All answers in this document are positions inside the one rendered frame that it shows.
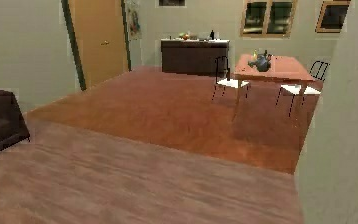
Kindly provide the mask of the dark brown kitchen cabinet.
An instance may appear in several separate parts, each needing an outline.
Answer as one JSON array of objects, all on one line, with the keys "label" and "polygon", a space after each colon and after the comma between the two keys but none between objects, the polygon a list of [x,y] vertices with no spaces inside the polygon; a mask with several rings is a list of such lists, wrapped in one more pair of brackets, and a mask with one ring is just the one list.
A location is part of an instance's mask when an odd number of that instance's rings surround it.
[{"label": "dark brown kitchen cabinet", "polygon": [[162,71],[167,73],[215,76],[228,66],[228,40],[161,41]]}]

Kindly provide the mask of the black chair with white seat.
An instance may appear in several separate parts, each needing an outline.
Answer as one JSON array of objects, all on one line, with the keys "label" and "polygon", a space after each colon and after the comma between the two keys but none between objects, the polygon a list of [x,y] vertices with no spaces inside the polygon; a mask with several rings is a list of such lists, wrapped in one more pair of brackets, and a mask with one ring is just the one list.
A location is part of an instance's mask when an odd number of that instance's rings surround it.
[{"label": "black chair with white seat", "polygon": [[215,82],[214,92],[212,98],[215,98],[218,88],[222,88],[222,94],[225,94],[226,88],[246,88],[248,92],[250,90],[250,83],[248,81],[239,81],[232,77],[231,69],[229,67],[229,60],[227,56],[218,56],[214,59],[215,62]]},{"label": "black chair with white seat", "polygon": [[328,62],[321,60],[315,61],[309,69],[309,74],[312,76],[314,81],[306,87],[303,87],[301,84],[282,84],[280,86],[276,103],[279,103],[281,95],[291,97],[288,116],[291,116],[294,101],[297,96],[301,97],[301,105],[304,105],[304,102],[309,95],[319,95],[321,93],[329,66],[330,64]]}]

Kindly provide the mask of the dark blue-grey kettle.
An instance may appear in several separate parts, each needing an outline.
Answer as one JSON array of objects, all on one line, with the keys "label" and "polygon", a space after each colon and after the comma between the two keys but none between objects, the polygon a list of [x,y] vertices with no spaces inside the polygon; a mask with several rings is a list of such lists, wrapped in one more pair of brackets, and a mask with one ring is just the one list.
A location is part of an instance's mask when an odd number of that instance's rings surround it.
[{"label": "dark blue-grey kettle", "polygon": [[258,54],[255,60],[248,62],[248,65],[251,68],[256,67],[259,72],[267,72],[271,68],[271,58],[271,54]]}]

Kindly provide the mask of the tan wooden room door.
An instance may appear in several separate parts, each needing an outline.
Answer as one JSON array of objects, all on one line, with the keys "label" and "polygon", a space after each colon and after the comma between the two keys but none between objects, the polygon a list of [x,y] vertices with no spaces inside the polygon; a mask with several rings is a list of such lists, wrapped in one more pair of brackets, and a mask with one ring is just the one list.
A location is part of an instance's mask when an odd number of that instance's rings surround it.
[{"label": "tan wooden room door", "polygon": [[[128,70],[121,0],[68,0],[87,88]],[[101,46],[107,40],[108,45]]]}]

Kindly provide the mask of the salmon wooden dining table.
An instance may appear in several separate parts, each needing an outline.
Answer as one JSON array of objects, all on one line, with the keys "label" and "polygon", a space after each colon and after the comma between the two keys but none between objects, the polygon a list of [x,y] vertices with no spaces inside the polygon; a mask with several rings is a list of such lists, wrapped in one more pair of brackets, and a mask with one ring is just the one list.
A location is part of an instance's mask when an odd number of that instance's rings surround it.
[{"label": "salmon wooden dining table", "polygon": [[[267,72],[259,72],[255,67],[248,65],[252,58],[249,54],[242,54],[234,69],[234,78],[239,81],[264,81],[281,84],[301,84],[306,87],[314,81],[309,72],[294,57],[274,56],[271,68]],[[300,114],[301,97],[297,96],[294,102],[296,115]]]}]

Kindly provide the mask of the wooden framed double window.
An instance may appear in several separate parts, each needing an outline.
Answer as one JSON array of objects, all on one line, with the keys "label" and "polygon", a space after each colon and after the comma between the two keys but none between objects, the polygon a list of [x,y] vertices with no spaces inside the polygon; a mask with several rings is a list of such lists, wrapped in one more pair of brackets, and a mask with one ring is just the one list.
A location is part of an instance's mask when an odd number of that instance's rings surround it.
[{"label": "wooden framed double window", "polygon": [[240,36],[288,38],[298,0],[244,0]]}]

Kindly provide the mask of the dark brown sofa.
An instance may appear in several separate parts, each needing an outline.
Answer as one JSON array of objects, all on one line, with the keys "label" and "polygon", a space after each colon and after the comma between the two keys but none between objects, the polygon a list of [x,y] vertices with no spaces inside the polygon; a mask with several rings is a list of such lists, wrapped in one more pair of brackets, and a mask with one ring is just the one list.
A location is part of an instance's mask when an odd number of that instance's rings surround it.
[{"label": "dark brown sofa", "polygon": [[0,90],[0,151],[25,139],[30,133],[15,94]]}]

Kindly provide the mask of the wooden framed single window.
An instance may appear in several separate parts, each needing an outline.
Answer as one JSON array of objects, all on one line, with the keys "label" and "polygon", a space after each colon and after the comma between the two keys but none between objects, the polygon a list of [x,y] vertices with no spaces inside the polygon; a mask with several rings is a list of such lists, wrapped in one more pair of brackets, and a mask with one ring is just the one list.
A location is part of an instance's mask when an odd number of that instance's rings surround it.
[{"label": "wooden framed single window", "polygon": [[340,33],[351,0],[324,0],[320,9],[315,32]]}]

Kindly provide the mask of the colourful wall hanging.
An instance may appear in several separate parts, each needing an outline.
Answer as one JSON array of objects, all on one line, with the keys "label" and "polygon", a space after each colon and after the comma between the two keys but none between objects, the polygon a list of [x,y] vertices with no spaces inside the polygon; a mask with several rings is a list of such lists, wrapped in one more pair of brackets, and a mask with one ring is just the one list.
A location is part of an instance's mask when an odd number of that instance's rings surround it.
[{"label": "colourful wall hanging", "polygon": [[132,40],[138,40],[141,38],[141,27],[139,23],[139,4],[134,0],[128,0],[126,12],[130,38]]}]

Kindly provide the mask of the dark framed wall picture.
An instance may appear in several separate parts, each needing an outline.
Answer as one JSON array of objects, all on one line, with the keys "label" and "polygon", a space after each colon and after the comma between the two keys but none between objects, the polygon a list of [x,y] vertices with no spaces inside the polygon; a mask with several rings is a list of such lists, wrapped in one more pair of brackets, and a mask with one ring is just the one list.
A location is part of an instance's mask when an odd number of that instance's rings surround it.
[{"label": "dark framed wall picture", "polygon": [[158,0],[159,7],[185,7],[186,0]]}]

